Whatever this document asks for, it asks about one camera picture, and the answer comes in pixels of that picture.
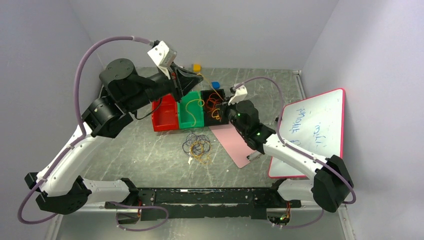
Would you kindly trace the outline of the black plastic bin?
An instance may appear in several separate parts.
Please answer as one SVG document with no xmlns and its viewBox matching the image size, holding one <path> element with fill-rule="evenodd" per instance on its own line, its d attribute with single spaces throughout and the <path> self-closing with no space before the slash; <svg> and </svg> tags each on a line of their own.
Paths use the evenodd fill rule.
<svg viewBox="0 0 424 240">
<path fill-rule="evenodd" d="M 204 101 L 203 105 L 203 117 L 204 125 L 206 127 L 210 126 L 220 126 L 227 125 L 228 120 L 224 120 L 221 115 L 221 110 L 218 107 L 223 102 L 225 98 L 225 91 L 223 89 L 212 89 L 212 90 L 201 90 L 200 91 L 201 99 Z"/>
</svg>

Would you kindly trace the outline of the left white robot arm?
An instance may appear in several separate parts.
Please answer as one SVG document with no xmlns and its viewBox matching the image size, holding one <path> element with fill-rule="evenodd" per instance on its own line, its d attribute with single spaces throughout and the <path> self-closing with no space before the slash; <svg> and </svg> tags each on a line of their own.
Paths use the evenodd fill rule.
<svg viewBox="0 0 424 240">
<path fill-rule="evenodd" d="M 82 127 L 45 169 L 25 176 L 27 185 L 38 192 L 36 203 L 43 211 L 68 215 L 91 203 L 117 202 L 126 208 L 137 205 L 139 191 L 128 178 L 94 181 L 82 178 L 82 170 L 134 120 L 138 109 L 166 95 L 180 101 L 203 80 L 174 63 L 169 75 L 158 71 L 143 77 L 126 58 L 110 62 L 99 79 L 104 92 L 82 114 Z"/>
</svg>

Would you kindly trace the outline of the red plastic bin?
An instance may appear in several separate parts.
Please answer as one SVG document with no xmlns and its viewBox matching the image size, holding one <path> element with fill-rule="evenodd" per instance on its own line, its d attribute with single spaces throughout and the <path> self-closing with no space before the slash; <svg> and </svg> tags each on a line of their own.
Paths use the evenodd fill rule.
<svg viewBox="0 0 424 240">
<path fill-rule="evenodd" d="M 173 131 L 179 129 L 177 102 L 171 94 L 165 95 L 162 102 L 152 103 L 151 122 L 155 132 Z"/>
</svg>

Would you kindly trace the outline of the green plastic bin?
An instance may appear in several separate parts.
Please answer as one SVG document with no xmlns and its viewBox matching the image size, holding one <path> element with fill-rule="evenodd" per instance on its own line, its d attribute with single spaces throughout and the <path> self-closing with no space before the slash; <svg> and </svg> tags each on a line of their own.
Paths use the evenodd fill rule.
<svg viewBox="0 0 424 240">
<path fill-rule="evenodd" d="M 180 129 L 203 128 L 204 101 L 200 91 L 191 91 L 177 103 L 178 123 Z"/>
</svg>

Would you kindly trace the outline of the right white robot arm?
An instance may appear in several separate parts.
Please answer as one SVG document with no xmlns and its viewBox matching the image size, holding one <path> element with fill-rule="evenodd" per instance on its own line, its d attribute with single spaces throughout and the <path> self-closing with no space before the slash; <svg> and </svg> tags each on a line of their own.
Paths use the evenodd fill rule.
<svg viewBox="0 0 424 240">
<path fill-rule="evenodd" d="M 357 201 L 349 171 L 337 155 L 325 157 L 301 148 L 260 122 L 259 112 L 250 100 L 219 106 L 220 115 L 232 124 L 246 145 L 261 154 L 284 161 L 307 177 L 283 180 L 270 193 L 270 202 L 282 207 L 288 201 L 315 202 L 324 211 L 334 213 L 342 204 Z"/>
</svg>

